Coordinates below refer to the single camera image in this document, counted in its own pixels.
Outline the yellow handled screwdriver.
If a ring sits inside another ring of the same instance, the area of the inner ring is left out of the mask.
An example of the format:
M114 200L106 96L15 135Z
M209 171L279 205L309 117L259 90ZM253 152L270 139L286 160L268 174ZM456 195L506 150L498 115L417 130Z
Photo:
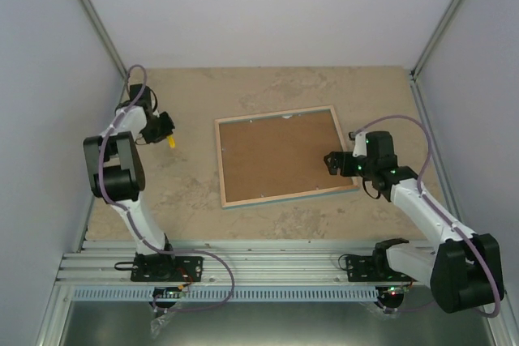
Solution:
M167 137L167 140L168 140L169 147L172 148L172 149L175 149L176 148L176 142L175 142L174 137L172 135L169 135Z

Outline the teal wooden picture frame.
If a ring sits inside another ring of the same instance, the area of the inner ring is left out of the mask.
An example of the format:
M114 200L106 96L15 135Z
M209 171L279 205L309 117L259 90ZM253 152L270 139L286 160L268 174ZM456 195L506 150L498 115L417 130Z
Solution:
M221 206L236 208L358 190L355 178L332 176L329 152L345 152L331 105L214 122Z

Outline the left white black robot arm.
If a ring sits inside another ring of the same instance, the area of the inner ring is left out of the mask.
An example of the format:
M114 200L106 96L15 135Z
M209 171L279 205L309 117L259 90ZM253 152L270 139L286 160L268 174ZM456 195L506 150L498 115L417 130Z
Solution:
M177 273L178 262L159 253L168 249L169 242L144 203L146 179L137 146L140 141L165 140L174 147L175 126L167 112L158 110L157 96L150 87L133 84L129 93L129 99L116 108L114 122L83 141L88 181L93 195L122 217L135 240L136 253L155 254L150 272L159 280L170 280Z

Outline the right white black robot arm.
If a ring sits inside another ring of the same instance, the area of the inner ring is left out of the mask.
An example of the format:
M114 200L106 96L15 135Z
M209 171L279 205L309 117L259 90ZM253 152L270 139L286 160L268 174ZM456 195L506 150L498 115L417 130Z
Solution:
M457 220L430 195L412 168L399 165L389 132L358 132L352 152L330 152L324 163L332 175L371 183L376 198L403 211L432 246L425 252L404 238L393 238L376 243L369 256L347 254L349 281L384 282L403 276L427 286L446 313L489 304L500 309L504 282L497 240Z

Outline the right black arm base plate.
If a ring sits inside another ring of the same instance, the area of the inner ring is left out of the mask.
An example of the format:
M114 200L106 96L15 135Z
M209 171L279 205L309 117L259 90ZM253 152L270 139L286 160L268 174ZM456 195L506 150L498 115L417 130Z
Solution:
M391 269L378 270L371 256L346 254L338 259L338 265L346 272L349 282L409 283L413 280L411 277Z

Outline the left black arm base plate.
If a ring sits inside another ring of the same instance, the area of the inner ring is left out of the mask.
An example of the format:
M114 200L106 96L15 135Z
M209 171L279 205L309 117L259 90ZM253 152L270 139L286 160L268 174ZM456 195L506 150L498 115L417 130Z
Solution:
M200 282L204 259L200 256L137 254L131 269L132 282Z

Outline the aluminium rail platform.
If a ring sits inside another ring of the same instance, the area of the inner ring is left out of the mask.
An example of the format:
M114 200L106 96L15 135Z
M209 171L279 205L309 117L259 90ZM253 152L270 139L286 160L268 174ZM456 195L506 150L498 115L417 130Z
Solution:
M224 260L237 286L347 285L339 268L342 254L369 255L374 241L245 240L173 241L176 252L204 250ZM56 283L61 285L131 285L128 271L114 264L131 261L133 241L85 241L76 252L62 256Z

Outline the left aluminium corner post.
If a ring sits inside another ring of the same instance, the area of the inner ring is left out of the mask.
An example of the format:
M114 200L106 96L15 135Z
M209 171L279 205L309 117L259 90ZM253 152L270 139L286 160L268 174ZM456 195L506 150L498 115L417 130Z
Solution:
M79 5L81 6L85 15L87 16L89 23L92 25L95 33L97 34L99 40L105 48L105 51L108 54L110 60L116 67L118 73L121 75L122 78L125 78L127 74L127 69L112 39L110 38L109 33L106 30L105 25L103 24L101 17L99 16L92 0L77 1L79 2Z

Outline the aluminium corner post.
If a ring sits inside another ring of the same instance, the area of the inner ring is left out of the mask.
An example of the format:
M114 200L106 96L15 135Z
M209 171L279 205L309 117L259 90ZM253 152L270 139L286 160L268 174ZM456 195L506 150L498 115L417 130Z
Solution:
M99 16L92 0L77 1L79 2L79 5L81 6L85 15L87 16L89 23L92 25L95 33L97 34L99 40L105 48L105 51L108 54L110 60L116 67L118 73L121 75L122 78L125 78L127 74L127 69L112 39L110 38L109 33L106 30L105 25L103 24L101 17Z
M435 51L438 44L441 42L444 34L447 32L450 24L453 22L455 17L457 16L458 11L461 9L465 0L450 0L447 8L442 14L439 22L435 26L433 33L428 39L424 49L418 57L418 60L414 64L413 68L410 69L409 76L410 80L414 83L417 82L418 77L422 73L425 65L427 64L429 58Z

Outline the right aluminium corner post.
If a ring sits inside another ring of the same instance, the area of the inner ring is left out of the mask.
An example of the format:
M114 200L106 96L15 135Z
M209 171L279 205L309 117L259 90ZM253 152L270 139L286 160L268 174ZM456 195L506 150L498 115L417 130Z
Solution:
M447 32L450 24L453 22L455 17L457 16L458 11L461 9L465 0L450 0L447 8L442 14L439 22L435 26L433 33L428 39L424 49L418 57L418 60L414 64L413 68L410 69L409 76L410 80L414 83L417 82L418 77L422 73L425 65L427 64L429 58L435 51L438 44L441 42L444 34Z

